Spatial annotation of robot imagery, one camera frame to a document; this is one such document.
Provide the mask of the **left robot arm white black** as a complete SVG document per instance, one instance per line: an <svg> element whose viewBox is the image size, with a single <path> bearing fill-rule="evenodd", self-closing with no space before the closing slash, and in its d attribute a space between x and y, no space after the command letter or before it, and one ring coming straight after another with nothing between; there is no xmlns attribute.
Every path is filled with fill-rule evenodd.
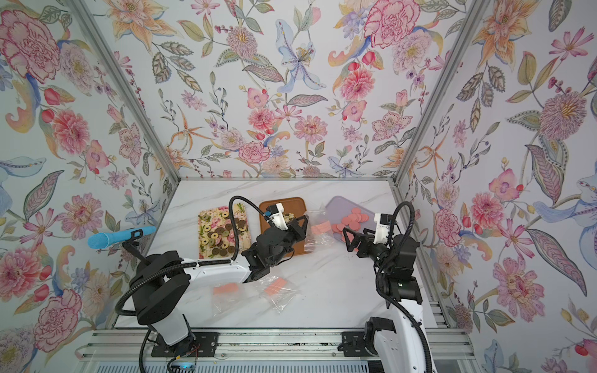
<svg viewBox="0 0 597 373"><path fill-rule="evenodd" d="M269 275L272 267L283 263L286 255L295 252L295 244L306 238L308 224L306 216L287 222L286 229L270 223L256 242L242 252L244 262L183 260L175 250L152 255L114 310L120 316L135 317L138 324L158 334L169 350L187 348L195 337L186 316L178 309L187 290L259 281Z"/></svg>

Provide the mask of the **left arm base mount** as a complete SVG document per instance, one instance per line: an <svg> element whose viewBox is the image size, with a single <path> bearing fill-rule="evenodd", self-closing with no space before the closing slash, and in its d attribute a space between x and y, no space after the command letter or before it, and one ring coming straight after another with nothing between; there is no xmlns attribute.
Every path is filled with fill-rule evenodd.
<svg viewBox="0 0 597 373"><path fill-rule="evenodd" d="M193 332L181 342L168 345L158 334L151 357L214 357L220 334L217 332Z"/></svg>

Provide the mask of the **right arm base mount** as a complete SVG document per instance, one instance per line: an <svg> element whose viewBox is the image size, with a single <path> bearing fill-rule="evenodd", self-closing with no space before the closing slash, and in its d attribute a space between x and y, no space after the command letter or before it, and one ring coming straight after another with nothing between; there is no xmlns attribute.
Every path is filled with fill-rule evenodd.
<svg viewBox="0 0 597 373"><path fill-rule="evenodd" d="M396 332L394 322L387 318L371 317L363 331L341 333L341 342L337 350L345 357L375 357L377 350L374 347L374 337L378 332Z"/></svg>

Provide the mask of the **ziploc bag round cookies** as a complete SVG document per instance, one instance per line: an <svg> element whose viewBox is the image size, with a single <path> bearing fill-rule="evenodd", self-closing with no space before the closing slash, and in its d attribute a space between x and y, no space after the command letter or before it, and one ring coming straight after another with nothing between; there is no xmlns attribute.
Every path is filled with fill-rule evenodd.
<svg viewBox="0 0 597 373"><path fill-rule="evenodd" d="M229 283L213 288L211 304L213 316L231 312L250 299L244 284Z"/></svg>

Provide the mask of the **ziploc bag beige cookies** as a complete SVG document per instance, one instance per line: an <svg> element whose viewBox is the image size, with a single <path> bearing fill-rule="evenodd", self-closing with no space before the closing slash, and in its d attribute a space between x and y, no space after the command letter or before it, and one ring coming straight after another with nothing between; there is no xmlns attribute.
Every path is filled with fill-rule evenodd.
<svg viewBox="0 0 597 373"><path fill-rule="evenodd" d="M294 284L278 276L260 279L257 282L257 289L259 295L267 299L278 313L282 313L299 293Z"/></svg>

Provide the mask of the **ziploc bag pink cookies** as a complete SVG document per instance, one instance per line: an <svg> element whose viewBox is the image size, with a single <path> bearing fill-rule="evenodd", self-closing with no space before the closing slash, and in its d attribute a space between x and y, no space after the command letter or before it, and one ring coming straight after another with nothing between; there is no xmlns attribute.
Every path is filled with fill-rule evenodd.
<svg viewBox="0 0 597 373"><path fill-rule="evenodd" d="M335 239L329 214L324 205L320 205L314 210L307 211L305 216L308 219L304 245L306 253L312 253L334 244Z"/></svg>

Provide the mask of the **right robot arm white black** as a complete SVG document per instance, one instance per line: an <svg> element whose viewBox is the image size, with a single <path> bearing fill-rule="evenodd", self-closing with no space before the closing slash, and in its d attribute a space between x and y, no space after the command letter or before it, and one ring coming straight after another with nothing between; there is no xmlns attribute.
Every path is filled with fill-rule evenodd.
<svg viewBox="0 0 597 373"><path fill-rule="evenodd" d="M397 235L387 244L375 243L375 234L345 228L347 251L372 260L377 294L386 304L386 313L365 323L360 341L343 333L338 347L346 355L363 353L381 360L385 372L435 372L435 363L424 327L423 296L414 264L420 243Z"/></svg>

